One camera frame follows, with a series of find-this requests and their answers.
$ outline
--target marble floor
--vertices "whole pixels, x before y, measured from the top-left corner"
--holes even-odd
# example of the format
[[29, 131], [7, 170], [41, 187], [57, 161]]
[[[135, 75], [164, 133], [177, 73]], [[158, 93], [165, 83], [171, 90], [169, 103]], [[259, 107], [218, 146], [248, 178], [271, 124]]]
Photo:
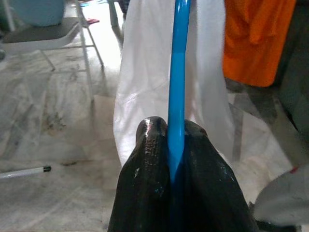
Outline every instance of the marble floor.
[[[83, 8], [104, 67], [88, 49], [95, 93], [83, 73], [49, 75], [39, 52], [24, 55], [34, 104], [18, 58], [0, 63], [0, 171], [51, 165], [50, 173], [0, 181], [0, 232], [105, 232], [120, 172], [112, 134], [113, 104], [123, 44], [123, 18], [111, 28], [107, 4]], [[66, 15], [74, 14], [68, 4]], [[80, 43], [76, 37], [74, 44]], [[60, 70], [83, 68], [80, 50], [47, 52]], [[236, 126], [231, 165], [247, 202], [272, 179], [309, 163], [309, 146], [286, 117], [275, 88], [227, 81]]]

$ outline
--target white stick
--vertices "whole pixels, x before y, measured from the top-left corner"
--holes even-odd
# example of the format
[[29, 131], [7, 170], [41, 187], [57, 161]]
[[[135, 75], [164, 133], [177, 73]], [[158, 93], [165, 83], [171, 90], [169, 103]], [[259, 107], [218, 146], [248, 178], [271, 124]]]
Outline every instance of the white stick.
[[0, 179], [32, 175], [32, 174], [37, 174], [37, 173], [45, 173], [45, 172], [49, 172], [51, 169], [52, 168], [50, 166], [44, 166], [40, 168], [31, 168], [31, 169], [19, 170], [19, 171], [14, 171], [14, 172], [0, 173]]

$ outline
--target gray chair seat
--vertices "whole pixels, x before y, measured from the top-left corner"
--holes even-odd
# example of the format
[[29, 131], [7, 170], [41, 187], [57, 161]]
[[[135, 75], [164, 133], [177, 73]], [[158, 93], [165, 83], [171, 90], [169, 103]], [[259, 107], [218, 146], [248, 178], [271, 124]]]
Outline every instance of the gray chair seat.
[[3, 48], [11, 54], [54, 49], [69, 44], [78, 32], [77, 17], [63, 18], [55, 26], [23, 26], [3, 38]]

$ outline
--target chair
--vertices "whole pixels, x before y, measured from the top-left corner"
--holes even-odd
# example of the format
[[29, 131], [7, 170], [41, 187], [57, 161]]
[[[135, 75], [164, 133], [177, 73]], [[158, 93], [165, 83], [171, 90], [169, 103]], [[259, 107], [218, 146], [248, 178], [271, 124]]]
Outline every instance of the chair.
[[[93, 100], [93, 90], [92, 90], [92, 82], [91, 82], [91, 74], [89, 67], [89, 60], [87, 55], [87, 48], [94, 47], [96, 50], [97, 56], [103, 66], [103, 61], [98, 52], [95, 41], [92, 37], [92, 34], [89, 29], [89, 25], [86, 22], [82, 9], [78, 3], [78, 0], [75, 0], [76, 4], [76, 12], [77, 17], [65, 17], [62, 19], [62, 23], [55, 26], [49, 27], [33, 27], [33, 26], [22, 26], [20, 28], [15, 29], [15, 25], [13, 22], [12, 12], [9, 7], [9, 0], [3, 0], [4, 8], [6, 11], [6, 15], [8, 18], [9, 26], [11, 32], [3, 38], [3, 49], [8, 54], [18, 54], [20, 57], [20, 64], [22, 66], [22, 76], [23, 81], [27, 87], [27, 92], [29, 95], [29, 99], [31, 103], [33, 103], [33, 99], [29, 90], [29, 86], [27, 83], [27, 75], [30, 75], [25, 68], [23, 67], [23, 58], [22, 53], [31, 52], [34, 50], [40, 50], [43, 58], [47, 61], [47, 63], [51, 66], [51, 74], [61, 74], [61, 73], [80, 73], [86, 72], [87, 75], [87, 85], [89, 89], [89, 94], [91, 96], [91, 100]], [[92, 45], [85, 44], [84, 38], [84, 30], [83, 27], [86, 27]], [[80, 32], [81, 35], [81, 46], [65, 46], [69, 44], [73, 38]], [[48, 58], [48, 56], [44, 53], [44, 50], [58, 50], [58, 49], [74, 49], [74, 48], [82, 48], [84, 55], [84, 63], [85, 69], [83, 70], [74, 70], [74, 71], [56, 71], [55, 66]]]

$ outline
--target orange garment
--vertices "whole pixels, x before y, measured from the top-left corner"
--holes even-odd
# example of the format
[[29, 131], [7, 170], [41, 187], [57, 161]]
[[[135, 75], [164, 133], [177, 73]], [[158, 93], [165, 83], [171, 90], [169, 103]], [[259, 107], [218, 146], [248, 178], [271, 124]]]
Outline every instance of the orange garment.
[[273, 84], [296, 0], [225, 0], [225, 77]]

